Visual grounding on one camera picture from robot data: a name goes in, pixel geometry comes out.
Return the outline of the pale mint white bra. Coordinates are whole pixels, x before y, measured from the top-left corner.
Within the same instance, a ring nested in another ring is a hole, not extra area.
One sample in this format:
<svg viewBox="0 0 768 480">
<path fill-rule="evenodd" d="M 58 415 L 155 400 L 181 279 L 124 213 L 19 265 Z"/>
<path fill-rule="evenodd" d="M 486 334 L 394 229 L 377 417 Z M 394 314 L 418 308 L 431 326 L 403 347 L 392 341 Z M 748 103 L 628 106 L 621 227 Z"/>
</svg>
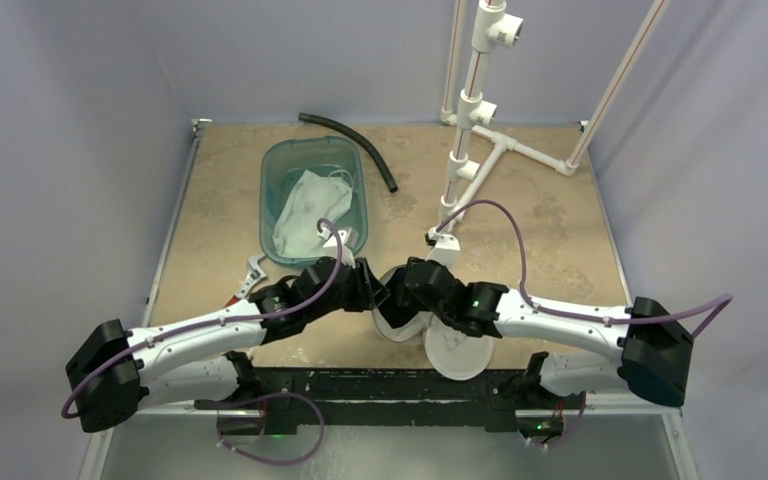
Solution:
<svg viewBox="0 0 768 480">
<path fill-rule="evenodd" d="M 352 176 L 347 182 L 343 173 L 345 170 L 329 176 L 310 170 L 302 173 L 274 227 L 272 238 L 279 256 L 300 259 L 319 254 L 324 240 L 319 236 L 318 220 L 326 218 L 336 223 L 351 208 Z"/>
</svg>

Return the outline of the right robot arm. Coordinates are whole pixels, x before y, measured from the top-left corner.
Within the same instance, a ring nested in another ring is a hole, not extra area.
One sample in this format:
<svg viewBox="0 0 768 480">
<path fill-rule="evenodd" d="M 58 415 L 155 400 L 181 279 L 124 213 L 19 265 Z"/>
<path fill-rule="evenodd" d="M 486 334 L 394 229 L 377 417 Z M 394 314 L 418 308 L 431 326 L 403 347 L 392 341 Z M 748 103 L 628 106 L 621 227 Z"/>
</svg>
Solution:
<svg viewBox="0 0 768 480">
<path fill-rule="evenodd" d="M 531 356 L 521 392 L 533 406 L 597 390 L 627 390 L 666 407 L 685 403 L 694 337 L 650 298 L 629 307 L 527 300 L 503 284 L 465 284 L 445 266 L 416 257 L 381 283 L 388 295 L 373 312 L 379 333 L 396 343 L 417 339 L 448 379 L 477 377 L 489 365 L 494 339 L 523 337 L 578 350 Z"/>
</svg>

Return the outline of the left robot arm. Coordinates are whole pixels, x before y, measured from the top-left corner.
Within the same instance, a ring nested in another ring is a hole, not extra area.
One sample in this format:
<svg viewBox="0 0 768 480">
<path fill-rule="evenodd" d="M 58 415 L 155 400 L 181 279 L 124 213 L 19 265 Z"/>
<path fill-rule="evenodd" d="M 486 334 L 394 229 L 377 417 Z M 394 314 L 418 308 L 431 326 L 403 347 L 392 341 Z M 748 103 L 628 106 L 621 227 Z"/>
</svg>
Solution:
<svg viewBox="0 0 768 480">
<path fill-rule="evenodd" d="M 368 262 L 322 257 L 213 313 L 162 327 L 127 329 L 118 319 L 97 325 L 67 361 L 70 393 L 64 419 L 86 433 L 115 427 L 151 402 L 164 375 L 216 354 L 300 334 L 335 311 L 366 312 L 390 295 Z"/>
</svg>

